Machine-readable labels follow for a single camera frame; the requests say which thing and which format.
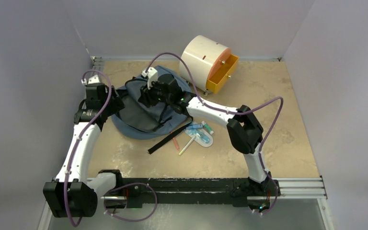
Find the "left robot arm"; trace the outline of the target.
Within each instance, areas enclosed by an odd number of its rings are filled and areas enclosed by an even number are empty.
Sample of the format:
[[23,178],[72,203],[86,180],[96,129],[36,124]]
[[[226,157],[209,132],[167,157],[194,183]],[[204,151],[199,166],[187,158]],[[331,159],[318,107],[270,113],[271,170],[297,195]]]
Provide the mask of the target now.
[[56,218],[92,217],[98,200],[107,192],[118,196],[124,183],[119,170],[100,170],[88,180],[88,166],[95,143],[108,117],[124,108],[113,86],[91,83],[86,87],[74,115],[74,128],[70,148],[59,173],[45,183],[43,194]]

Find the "green white glue stick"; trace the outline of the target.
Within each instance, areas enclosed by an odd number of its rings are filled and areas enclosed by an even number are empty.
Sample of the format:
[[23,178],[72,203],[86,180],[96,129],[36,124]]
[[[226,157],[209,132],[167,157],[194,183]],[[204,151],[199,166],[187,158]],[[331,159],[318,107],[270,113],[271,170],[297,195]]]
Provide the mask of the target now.
[[214,131],[212,130],[212,128],[205,122],[202,121],[201,124],[203,125],[204,129],[210,134],[214,134]]

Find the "white marker pen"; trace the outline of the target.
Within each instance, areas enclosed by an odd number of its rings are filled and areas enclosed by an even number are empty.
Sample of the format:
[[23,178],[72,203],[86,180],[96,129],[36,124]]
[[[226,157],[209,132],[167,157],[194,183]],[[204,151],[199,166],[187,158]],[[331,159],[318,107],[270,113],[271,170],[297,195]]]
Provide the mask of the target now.
[[181,149],[181,151],[179,152],[179,156],[182,156],[182,154],[188,149],[188,147],[192,144],[192,142],[195,140],[195,136],[193,136],[188,143]]

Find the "blue backpack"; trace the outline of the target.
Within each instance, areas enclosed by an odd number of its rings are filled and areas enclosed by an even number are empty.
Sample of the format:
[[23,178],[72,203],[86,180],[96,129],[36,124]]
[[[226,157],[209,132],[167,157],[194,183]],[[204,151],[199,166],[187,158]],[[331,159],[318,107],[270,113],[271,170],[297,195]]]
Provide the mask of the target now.
[[[191,90],[187,81],[179,77],[173,70],[162,66],[156,66],[155,69],[158,71],[158,76],[172,74],[182,89]],[[184,131],[194,119],[175,112],[164,103],[158,103],[150,108],[139,103],[140,88],[146,83],[140,74],[116,90],[125,107],[112,117],[112,121],[115,127],[129,138],[146,140],[164,137],[148,149],[148,154],[153,154],[173,137]]]

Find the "blister pack with blue items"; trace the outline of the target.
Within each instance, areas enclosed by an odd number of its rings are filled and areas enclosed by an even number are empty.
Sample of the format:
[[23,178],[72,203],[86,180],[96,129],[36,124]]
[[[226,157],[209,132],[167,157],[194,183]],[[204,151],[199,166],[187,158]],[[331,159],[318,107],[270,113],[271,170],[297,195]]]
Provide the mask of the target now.
[[189,137],[195,137],[195,141],[202,147],[208,148],[213,144],[213,137],[204,129],[203,124],[192,122],[184,129]]

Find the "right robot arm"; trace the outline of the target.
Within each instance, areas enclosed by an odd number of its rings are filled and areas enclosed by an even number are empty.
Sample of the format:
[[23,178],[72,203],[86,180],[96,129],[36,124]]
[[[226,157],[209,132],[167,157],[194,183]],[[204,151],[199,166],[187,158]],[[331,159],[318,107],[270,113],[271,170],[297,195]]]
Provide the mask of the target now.
[[263,160],[264,129],[249,107],[243,105],[233,108],[216,103],[208,105],[196,94],[182,90],[171,74],[158,76],[157,73],[145,71],[141,76],[147,83],[140,89],[140,103],[147,108],[165,103],[179,114],[210,118],[225,127],[232,146],[244,155],[251,191],[256,195],[268,192],[279,194],[279,186]]

